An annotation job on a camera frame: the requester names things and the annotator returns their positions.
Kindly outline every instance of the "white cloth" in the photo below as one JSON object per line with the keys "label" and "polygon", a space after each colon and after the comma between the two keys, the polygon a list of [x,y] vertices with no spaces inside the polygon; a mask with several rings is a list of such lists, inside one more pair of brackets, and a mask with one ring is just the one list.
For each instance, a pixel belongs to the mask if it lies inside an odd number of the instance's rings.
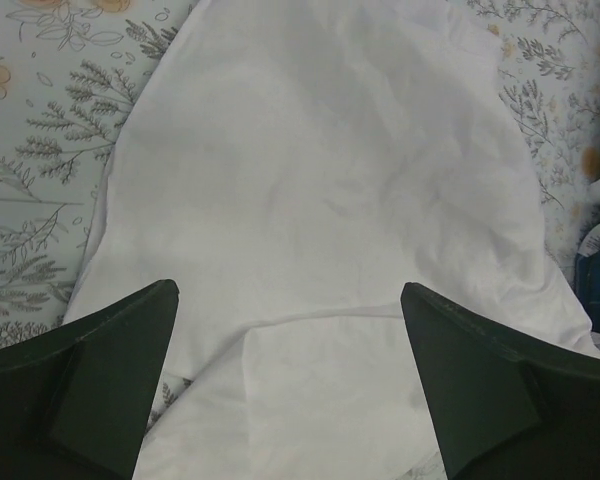
{"label": "white cloth", "polygon": [[178,282],[165,367],[196,381],[139,480],[407,471],[435,448],[400,320],[408,281],[600,356],[544,253],[496,52],[442,0],[193,11],[120,135],[66,317]]}

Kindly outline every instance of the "floral tablecloth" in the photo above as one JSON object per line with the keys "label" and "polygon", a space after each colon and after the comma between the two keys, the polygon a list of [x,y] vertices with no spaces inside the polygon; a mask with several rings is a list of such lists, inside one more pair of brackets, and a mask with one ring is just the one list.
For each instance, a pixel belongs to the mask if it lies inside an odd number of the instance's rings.
{"label": "floral tablecloth", "polygon": [[[571,278],[597,217],[600,0],[450,1],[502,39],[500,96],[537,167],[547,251]],[[0,1],[0,348],[62,322],[102,169],[196,3]],[[163,378],[150,424],[187,384]],[[422,478],[444,478],[439,455],[405,477]]]}

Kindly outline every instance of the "patterned surface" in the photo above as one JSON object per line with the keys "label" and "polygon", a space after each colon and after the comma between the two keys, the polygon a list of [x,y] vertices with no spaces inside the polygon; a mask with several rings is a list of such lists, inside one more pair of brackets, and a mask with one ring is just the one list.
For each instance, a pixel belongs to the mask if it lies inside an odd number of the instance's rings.
{"label": "patterned surface", "polygon": [[[502,100],[568,278],[600,176],[600,0],[450,0],[503,41]],[[118,132],[197,0],[0,2],[0,348],[59,325]],[[187,382],[163,379],[151,423]],[[405,479],[444,478],[440,458]]]}

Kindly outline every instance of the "white label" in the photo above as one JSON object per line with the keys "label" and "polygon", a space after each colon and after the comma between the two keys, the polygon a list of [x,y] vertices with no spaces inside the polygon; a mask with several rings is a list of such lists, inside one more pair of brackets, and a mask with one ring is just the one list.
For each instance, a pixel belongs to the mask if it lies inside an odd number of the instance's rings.
{"label": "white label", "polygon": [[600,223],[596,225],[587,236],[584,237],[584,240],[580,244],[580,248],[578,249],[578,255],[582,255],[583,257],[590,257],[594,253],[600,251]]}

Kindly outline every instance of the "floral pattern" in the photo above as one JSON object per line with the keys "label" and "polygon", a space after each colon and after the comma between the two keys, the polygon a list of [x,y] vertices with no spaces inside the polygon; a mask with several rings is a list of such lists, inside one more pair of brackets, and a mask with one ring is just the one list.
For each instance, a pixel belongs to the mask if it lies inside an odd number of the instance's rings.
{"label": "floral pattern", "polygon": [[[600,177],[600,0],[449,0],[502,40],[500,96],[537,167],[547,251],[572,277]],[[97,184],[197,0],[0,2],[0,348],[59,325]],[[188,386],[164,376],[149,426]],[[405,478],[444,478],[439,455]]]}

